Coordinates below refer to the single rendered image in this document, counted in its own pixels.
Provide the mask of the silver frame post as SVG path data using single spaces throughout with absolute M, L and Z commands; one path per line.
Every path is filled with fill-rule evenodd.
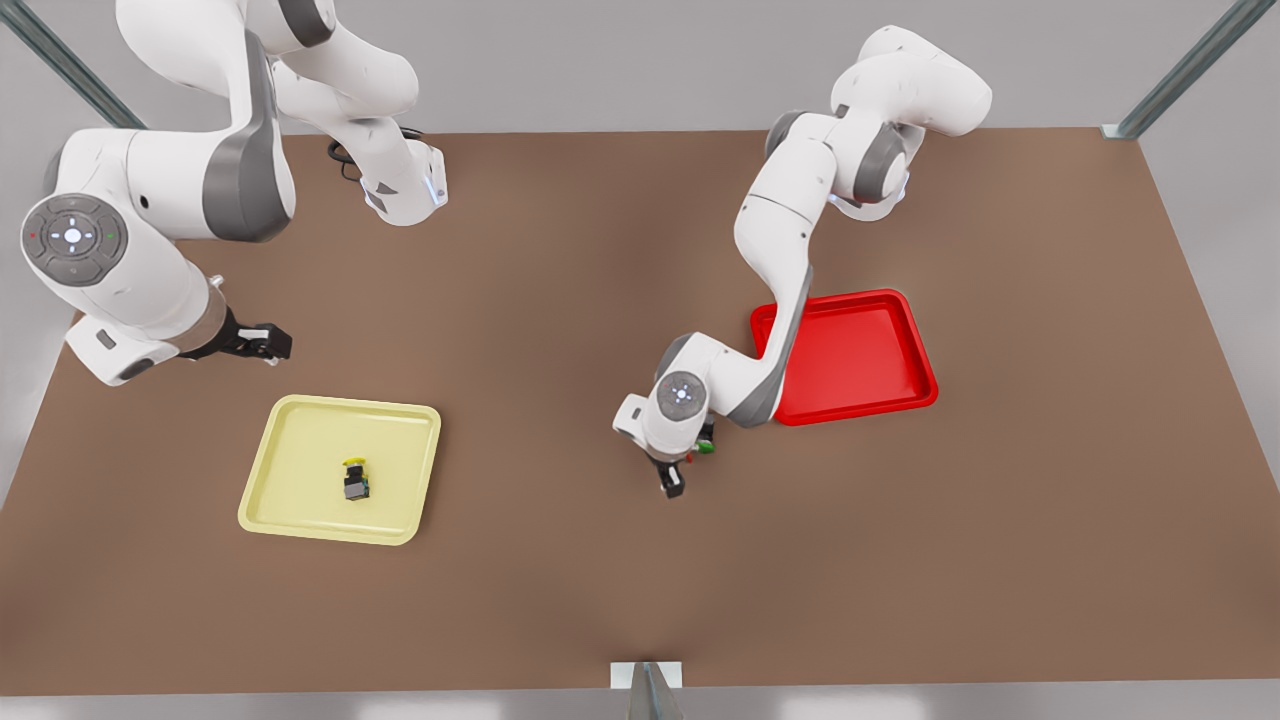
M 611 689 L 628 692 L 626 720 L 685 720 L 675 694 L 682 687 L 680 661 L 611 662 Z
M 110 127 L 147 128 L 24 0 L 0 0 L 0 23 Z
M 1106 140 L 1139 140 L 1276 3 L 1235 0 L 1120 122 L 1102 124 L 1101 135 Z

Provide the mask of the yellow square tray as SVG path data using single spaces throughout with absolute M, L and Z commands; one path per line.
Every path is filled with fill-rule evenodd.
M 312 395 L 275 402 L 238 507 L 252 533 L 401 546 L 420 527 L 442 418 L 429 406 Z M 370 497 L 343 492 L 365 457 Z

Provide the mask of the red square tray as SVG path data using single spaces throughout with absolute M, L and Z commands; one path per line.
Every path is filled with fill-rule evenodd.
M 908 299 L 870 290 L 809 299 L 774 420 L 840 421 L 932 405 L 940 393 Z

